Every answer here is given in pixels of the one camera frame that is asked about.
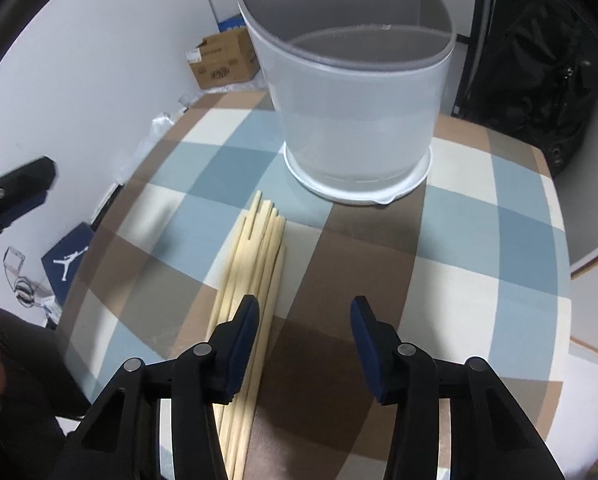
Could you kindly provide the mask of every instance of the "metal screw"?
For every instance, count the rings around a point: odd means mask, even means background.
[[[192,350],[199,357],[208,355],[211,351],[213,351],[213,348],[208,343],[199,343]]]
[[[130,357],[128,361],[124,363],[124,370],[126,372],[133,372],[141,367],[141,360],[138,357]]]
[[[468,361],[468,366],[470,366],[475,372],[482,372],[486,370],[488,364],[481,357],[473,357],[470,359],[470,361]]]
[[[410,343],[401,343],[399,346],[397,346],[397,352],[399,352],[401,355],[414,355],[416,351],[417,349],[414,347],[414,345],[411,345]]]

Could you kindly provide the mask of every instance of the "bundle of chopsticks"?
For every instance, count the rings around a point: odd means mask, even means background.
[[[237,221],[228,264],[221,277],[206,340],[219,323],[234,317],[245,294],[259,300],[259,330],[241,390],[228,406],[215,405],[219,442],[229,480],[241,480],[246,463],[259,382],[279,294],[285,255],[285,218],[257,191],[246,216]]]

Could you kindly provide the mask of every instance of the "cable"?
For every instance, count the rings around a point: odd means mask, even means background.
[[[32,308],[34,306],[43,308],[43,305],[34,300],[36,297],[36,292],[41,286],[41,283],[37,283],[36,286],[32,286],[32,282],[25,276],[17,276],[14,283],[12,283],[10,280],[8,275],[8,266],[6,264],[6,257],[8,256],[9,251],[10,248],[8,248],[3,255],[3,272],[6,275],[6,280],[8,280],[8,285],[12,289],[12,292],[15,293],[16,300],[25,308]]]

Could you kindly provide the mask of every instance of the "black clip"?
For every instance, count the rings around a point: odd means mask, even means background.
[[[177,359],[125,361],[68,438],[50,480],[159,480],[159,400],[168,398],[176,478],[225,480],[212,405],[241,389],[258,325],[257,298],[244,296],[232,321]]]
[[[0,234],[45,202],[55,178],[55,164],[46,156],[0,177]]]
[[[384,480],[437,477],[439,399],[450,399],[453,480],[563,480],[546,444],[489,364],[455,364],[403,343],[375,318],[366,298],[350,306],[352,333],[368,389],[398,404]]]

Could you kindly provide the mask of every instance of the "blue gripper pad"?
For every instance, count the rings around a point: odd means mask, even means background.
[[[259,326],[257,298],[251,295],[244,296],[231,324],[236,328],[233,343],[228,346],[225,357],[221,357],[225,359],[225,393],[227,397],[233,397],[239,392],[246,374],[250,352],[252,352]]]
[[[365,296],[350,304],[350,325],[365,384],[380,404],[392,404],[391,389],[397,385],[393,351],[401,343],[399,336],[391,325],[377,320]]]
[[[0,224],[3,227],[10,227],[13,221],[18,218],[21,218],[26,213],[32,211],[32,209],[36,209],[37,207],[43,205],[45,203],[45,199],[48,197],[47,192],[42,192],[32,196],[31,198],[24,200],[23,202],[15,205],[14,207],[4,211],[0,215]]]

